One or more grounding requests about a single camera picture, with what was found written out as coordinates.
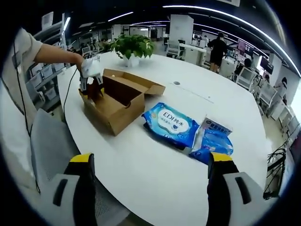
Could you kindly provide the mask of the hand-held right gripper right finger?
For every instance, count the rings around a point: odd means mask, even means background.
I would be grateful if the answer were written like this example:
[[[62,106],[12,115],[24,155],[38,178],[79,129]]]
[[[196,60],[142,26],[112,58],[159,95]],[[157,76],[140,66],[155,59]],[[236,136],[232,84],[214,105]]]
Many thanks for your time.
[[[226,154],[209,154],[207,195],[208,226],[252,226],[266,210],[262,188]]]

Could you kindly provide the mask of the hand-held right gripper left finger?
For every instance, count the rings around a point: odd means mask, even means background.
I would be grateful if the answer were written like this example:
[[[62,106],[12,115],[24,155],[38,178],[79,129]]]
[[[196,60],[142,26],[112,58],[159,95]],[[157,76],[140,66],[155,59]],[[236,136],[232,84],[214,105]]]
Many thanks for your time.
[[[46,221],[50,226],[96,226],[95,164],[92,153],[71,158],[46,190]]]

